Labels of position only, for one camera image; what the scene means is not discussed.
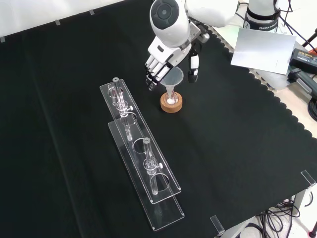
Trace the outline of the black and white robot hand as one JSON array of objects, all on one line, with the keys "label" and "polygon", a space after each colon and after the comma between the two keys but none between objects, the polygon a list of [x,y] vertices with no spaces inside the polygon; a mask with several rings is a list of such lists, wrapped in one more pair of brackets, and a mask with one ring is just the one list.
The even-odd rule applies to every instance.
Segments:
[{"label": "black and white robot hand", "polygon": [[155,37],[148,48],[150,56],[145,63],[146,84],[149,90],[152,91],[161,84],[169,72],[178,66],[185,57],[188,57],[189,61],[188,81],[189,83],[197,82],[200,68],[199,53],[202,50],[202,45],[209,38],[208,26],[196,20],[190,21],[189,45],[185,48],[167,47],[158,37]]}]

